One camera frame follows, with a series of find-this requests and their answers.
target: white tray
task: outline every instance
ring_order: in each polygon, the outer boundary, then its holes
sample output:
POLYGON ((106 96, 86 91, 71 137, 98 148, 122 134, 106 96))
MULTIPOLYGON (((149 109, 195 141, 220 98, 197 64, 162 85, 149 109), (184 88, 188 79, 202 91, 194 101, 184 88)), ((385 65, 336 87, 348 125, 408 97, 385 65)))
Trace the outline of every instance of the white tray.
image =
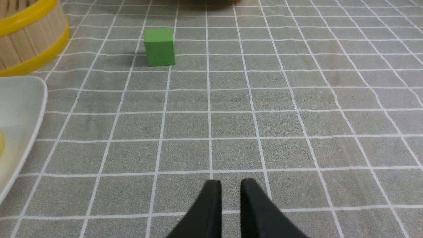
POLYGON ((0 77, 0 129, 6 141, 0 157, 0 204, 34 145, 46 103, 47 86, 42 79, 0 77))

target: yellow object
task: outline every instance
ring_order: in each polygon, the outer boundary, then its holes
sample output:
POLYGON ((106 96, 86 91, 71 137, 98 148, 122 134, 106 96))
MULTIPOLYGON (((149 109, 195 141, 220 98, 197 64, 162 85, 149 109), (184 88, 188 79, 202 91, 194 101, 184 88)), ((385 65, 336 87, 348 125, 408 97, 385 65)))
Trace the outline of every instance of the yellow object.
POLYGON ((6 140, 4 139, 3 132, 0 130, 0 157, 4 152, 4 148, 6 147, 6 140))
POLYGON ((0 77, 41 68, 63 51, 69 39, 60 1, 0 1, 0 77))

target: bamboo steamer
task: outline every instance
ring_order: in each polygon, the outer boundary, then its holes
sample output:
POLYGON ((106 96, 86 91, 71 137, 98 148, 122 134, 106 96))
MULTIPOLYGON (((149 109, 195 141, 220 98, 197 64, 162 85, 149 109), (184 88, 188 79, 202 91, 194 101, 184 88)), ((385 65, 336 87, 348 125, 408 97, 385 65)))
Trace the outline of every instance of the bamboo steamer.
POLYGON ((0 77, 41 68, 69 42, 69 25, 58 0, 0 0, 0 77))

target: yellow rim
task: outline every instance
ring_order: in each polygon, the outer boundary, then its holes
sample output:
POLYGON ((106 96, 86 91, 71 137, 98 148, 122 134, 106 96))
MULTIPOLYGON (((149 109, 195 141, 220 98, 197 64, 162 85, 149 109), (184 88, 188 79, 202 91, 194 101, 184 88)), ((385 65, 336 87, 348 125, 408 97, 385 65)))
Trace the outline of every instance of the yellow rim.
POLYGON ((52 61, 65 49, 69 42, 69 37, 69 24, 67 23, 65 32, 63 32, 62 36, 56 41, 56 43, 51 45, 50 48, 34 58, 23 62, 22 64, 0 71, 0 77, 27 75, 41 68, 52 61))
POLYGON ((47 15, 55 6, 57 0, 39 0, 25 10, 0 20, 0 37, 18 31, 47 15))

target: green foam block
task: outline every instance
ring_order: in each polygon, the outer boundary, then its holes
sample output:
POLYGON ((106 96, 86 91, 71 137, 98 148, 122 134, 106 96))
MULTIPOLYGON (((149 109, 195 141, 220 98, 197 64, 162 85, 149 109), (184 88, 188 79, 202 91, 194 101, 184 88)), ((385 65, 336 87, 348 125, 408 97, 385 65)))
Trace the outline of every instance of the green foam block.
POLYGON ((175 65, 175 44, 172 28, 147 29, 144 37, 147 64, 154 66, 175 65))

